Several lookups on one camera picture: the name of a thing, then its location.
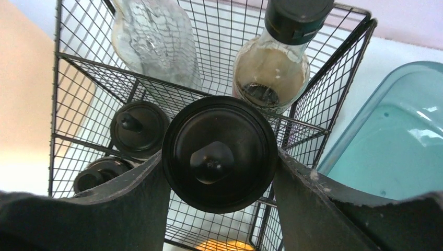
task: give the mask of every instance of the black wire rack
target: black wire rack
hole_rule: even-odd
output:
[[[267,1],[177,3],[192,20],[202,92],[130,72],[111,45],[115,10],[109,0],[58,1],[50,196],[72,197],[76,175],[103,156],[138,162],[110,140],[109,124],[124,104],[148,100],[173,118],[197,99],[231,94],[235,55],[261,34]],[[335,4],[306,50],[311,80],[305,93],[283,116],[265,114],[279,146],[308,167],[318,163],[375,26],[367,11]],[[141,83],[151,85],[151,91]],[[171,192],[165,242],[197,250],[208,239],[284,250],[272,187],[259,201],[229,214],[199,211]]]

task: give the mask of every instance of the glass jar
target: glass jar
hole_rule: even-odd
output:
[[[237,54],[232,95],[258,108],[283,113],[308,84],[306,46],[280,43],[263,30]]]
[[[270,0],[265,29],[234,62],[232,95],[282,114],[305,91],[310,67],[305,49],[333,7],[330,0]]]
[[[114,0],[112,45],[133,72],[202,89],[191,20],[174,0]],[[142,81],[159,103],[165,94]]]

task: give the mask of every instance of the black lid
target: black lid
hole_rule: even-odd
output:
[[[166,178],[187,204],[211,213],[238,211],[270,185],[277,143],[266,119],[242,100],[213,96],[186,106],[166,132]]]
[[[133,166],[117,157],[104,157],[86,166],[74,179],[75,193],[94,188],[132,169]]]
[[[135,101],[115,113],[111,139],[122,153],[134,158],[149,158],[161,149],[168,125],[168,116],[158,106]]]
[[[304,44],[314,38],[333,7],[334,0],[269,0],[265,27],[281,43]]]

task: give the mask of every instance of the pink wall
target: pink wall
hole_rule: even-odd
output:
[[[233,0],[260,7],[262,0]],[[378,20],[374,35],[443,50],[443,0],[338,0],[360,7]]]

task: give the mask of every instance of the brown liquid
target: brown liquid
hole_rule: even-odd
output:
[[[251,49],[235,72],[234,84],[244,98],[262,107],[290,105],[305,81],[301,64],[275,49]]]

